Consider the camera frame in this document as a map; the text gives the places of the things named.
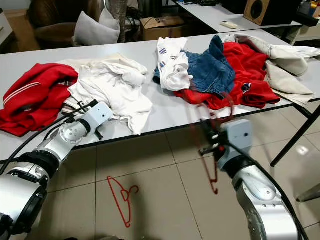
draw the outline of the red shirt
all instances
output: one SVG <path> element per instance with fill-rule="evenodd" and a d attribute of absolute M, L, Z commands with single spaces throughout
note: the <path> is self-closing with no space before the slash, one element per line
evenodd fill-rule
<path fill-rule="evenodd" d="M 0 130 L 21 137 L 53 123 L 77 79 L 70 66 L 36 64 L 3 96 Z"/>

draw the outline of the white stripe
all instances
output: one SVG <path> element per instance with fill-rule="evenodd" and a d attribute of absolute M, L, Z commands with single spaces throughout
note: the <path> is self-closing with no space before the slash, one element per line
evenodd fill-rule
<path fill-rule="evenodd" d="M 33 82 L 33 83 L 27 84 L 27 85 L 17 89 L 16 91 L 12 92 L 9 96 L 7 96 L 6 99 L 4 99 L 4 101 L 6 101 L 8 98 L 11 97 L 11 95 L 15 94 L 16 92 L 21 91 L 21 90 L 27 88 L 28 86 L 31 86 L 31 85 L 33 86 L 33 85 L 37 85 L 37 84 L 40 84 L 40 83 L 39 82 Z"/>
<path fill-rule="evenodd" d="M 7 97 L 7 98 L 4 100 L 3 106 L 5 106 L 6 103 L 7 103 L 10 99 L 12 99 L 13 97 L 15 97 L 16 95 L 18 95 L 18 94 L 22 93 L 23 91 L 25 91 L 25 90 L 27 90 L 27 89 L 30 89 L 30 88 L 32 88 L 32 87 L 34 87 L 34 86 L 36 86 L 36 85 L 41 85 L 41 84 L 40 84 L 39 82 L 34 82 L 34 83 L 31 83 L 31 84 L 29 84 L 29 85 L 27 85 L 27 86 L 24 86 L 24 87 L 20 88 L 19 90 L 15 91 L 13 94 L 10 94 L 10 96 Z"/>

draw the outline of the remote control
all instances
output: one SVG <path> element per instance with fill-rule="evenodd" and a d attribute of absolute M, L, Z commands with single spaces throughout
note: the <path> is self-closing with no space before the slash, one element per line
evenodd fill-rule
<path fill-rule="evenodd" d="M 222 22 L 220 22 L 220 25 L 225 26 L 229 29 L 236 29 L 238 27 L 238 25 L 236 25 L 232 22 L 229 22 L 229 21 L 222 21 Z"/>

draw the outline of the desk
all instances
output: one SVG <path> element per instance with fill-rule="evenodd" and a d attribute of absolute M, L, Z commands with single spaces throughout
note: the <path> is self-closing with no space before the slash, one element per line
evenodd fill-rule
<path fill-rule="evenodd" d="M 243 14 L 233 14 L 232 12 L 222 7 L 220 4 L 216 6 L 200 6 L 199 4 L 185 5 L 182 2 L 179 2 L 177 4 L 218 33 L 302 26 L 302 24 L 295 21 L 293 21 L 291 24 L 259 26 L 252 21 L 245 19 L 243 17 Z M 237 24 L 238 27 L 236 29 L 230 29 L 228 27 L 220 25 L 222 21 L 228 21 Z"/>
<path fill-rule="evenodd" d="M 1 52 L 2 48 L 14 35 L 14 31 L 12 30 L 5 14 L 3 13 L 2 8 L 0 8 L 0 26 L 3 27 L 3 29 L 0 31 L 0 52 Z"/>
<path fill-rule="evenodd" d="M 243 33 L 263 38 L 271 44 L 287 45 L 287 43 L 263 30 L 246 31 Z M 212 37 L 213 35 L 188 37 L 185 50 L 194 53 L 203 53 L 209 47 Z M 3 96 L 9 87 L 36 63 L 54 63 L 64 59 L 101 58 L 114 53 L 120 53 L 146 66 L 148 69 L 148 74 L 146 75 L 147 81 L 143 85 L 142 92 L 152 101 L 153 108 L 147 124 L 142 131 L 143 135 L 182 128 L 188 126 L 191 122 L 198 122 L 199 119 L 195 112 L 196 106 L 186 103 L 182 98 L 173 96 L 172 92 L 163 90 L 159 85 L 152 81 L 153 70 L 157 65 L 156 46 L 157 41 L 155 40 L 3 54 L 0 55 L 0 96 Z M 307 73 L 300 79 L 303 84 L 316 93 L 314 99 L 320 99 L 320 86 L 318 85 L 319 74 L 320 62 L 313 60 L 310 63 Z M 0 99 L 0 105 L 3 105 L 2 98 Z M 240 117 L 290 106 L 293 106 L 293 103 L 285 99 L 281 99 L 281 101 L 275 105 L 268 104 L 264 109 L 238 105 L 234 109 L 234 115 Z M 228 108 L 224 108 L 216 111 L 216 113 L 218 117 L 222 118 L 228 116 L 230 111 Z M 105 123 L 100 132 L 104 136 L 101 142 L 92 142 L 92 139 L 86 139 L 86 141 L 82 141 L 77 148 L 136 137 L 132 135 L 126 124 L 117 121 Z M 0 160 L 7 159 L 11 153 L 32 134 L 32 132 L 29 132 L 24 137 L 15 137 L 0 131 Z M 45 134 L 46 133 L 44 132 L 34 139 L 23 151 L 21 151 L 20 155 L 32 151 L 37 147 Z"/>

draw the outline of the white cloth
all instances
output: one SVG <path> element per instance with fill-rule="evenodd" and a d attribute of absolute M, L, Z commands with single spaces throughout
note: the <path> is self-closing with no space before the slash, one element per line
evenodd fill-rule
<path fill-rule="evenodd" d="M 247 44 L 255 51 L 268 55 L 265 81 L 278 95 L 302 107 L 305 107 L 312 99 L 314 93 L 298 81 L 295 76 L 301 76 L 308 70 L 307 59 L 320 56 L 320 49 L 305 46 L 272 45 L 258 37 L 245 34 L 231 34 L 223 41 Z"/>
<path fill-rule="evenodd" d="M 68 59 L 59 64 L 79 73 L 77 83 L 68 88 L 72 98 L 84 104 L 92 100 L 105 102 L 114 119 L 126 122 L 133 134 L 141 134 L 152 108 L 151 101 L 142 94 L 146 67 L 120 54 L 102 59 Z"/>
<path fill-rule="evenodd" d="M 184 52 L 181 52 L 187 41 L 184 37 L 159 38 L 156 47 L 160 84 L 163 89 L 180 91 L 190 87 L 190 80 L 193 76 L 188 75 L 188 57 Z"/>

